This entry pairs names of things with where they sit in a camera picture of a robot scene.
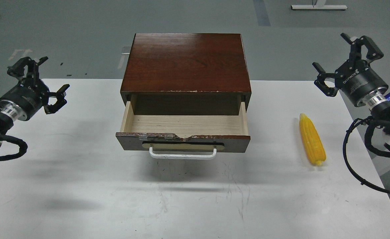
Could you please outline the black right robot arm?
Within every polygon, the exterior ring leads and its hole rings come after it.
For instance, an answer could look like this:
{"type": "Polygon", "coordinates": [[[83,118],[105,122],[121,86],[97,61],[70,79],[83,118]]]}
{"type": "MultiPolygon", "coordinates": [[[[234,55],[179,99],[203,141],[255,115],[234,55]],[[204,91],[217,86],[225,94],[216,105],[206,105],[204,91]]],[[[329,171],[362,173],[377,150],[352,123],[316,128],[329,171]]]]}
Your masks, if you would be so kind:
{"type": "Polygon", "coordinates": [[[334,97],[339,91],[344,93],[354,107],[366,106],[370,116],[355,119],[343,140],[343,158],[350,173],[362,185],[379,192],[390,194],[390,190],[376,186],[359,176],[350,166],[347,157],[347,144],[351,132],[359,125],[367,126],[364,144],[368,151],[377,156],[390,158],[390,92],[388,84],[371,68],[371,63],[384,54],[368,36],[350,38],[346,33],[341,37],[350,45],[348,59],[333,73],[327,73],[319,63],[313,62],[318,71],[314,84],[327,97],[334,97]]]}

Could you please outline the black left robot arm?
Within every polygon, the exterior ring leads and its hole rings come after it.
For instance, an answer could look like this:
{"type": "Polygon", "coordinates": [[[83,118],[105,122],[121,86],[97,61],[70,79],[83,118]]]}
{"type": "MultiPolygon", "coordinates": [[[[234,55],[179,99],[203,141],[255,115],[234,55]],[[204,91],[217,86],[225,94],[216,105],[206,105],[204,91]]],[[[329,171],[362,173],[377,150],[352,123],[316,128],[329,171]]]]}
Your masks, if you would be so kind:
{"type": "Polygon", "coordinates": [[[54,114],[67,103],[65,92],[69,84],[52,92],[39,77],[39,67],[47,60],[47,56],[39,61],[26,56],[8,67],[8,75],[18,83],[0,97],[0,161],[17,159],[27,152],[24,140],[7,135],[14,121],[28,121],[41,108],[48,115],[54,114]]]}

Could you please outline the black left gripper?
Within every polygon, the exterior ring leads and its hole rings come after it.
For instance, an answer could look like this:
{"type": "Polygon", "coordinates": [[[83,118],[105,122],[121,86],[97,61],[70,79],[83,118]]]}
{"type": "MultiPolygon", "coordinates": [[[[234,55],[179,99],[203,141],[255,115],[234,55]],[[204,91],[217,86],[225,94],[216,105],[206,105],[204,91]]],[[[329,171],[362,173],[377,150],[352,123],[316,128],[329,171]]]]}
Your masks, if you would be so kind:
{"type": "Polygon", "coordinates": [[[64,84],[57,92],[50,92],[39,77],[39,66],[47,60],[47,56],[38,62],[26,56],[8,66],[7,74],[16,78],[18,84],[0,98],[0,113],[12,121],[28,121],[42,106],[45,114],[50,115],[66,105],[66,90],[70,85],[64,84]],[[48,104],[50,98],[56,102],[48,104]]]}

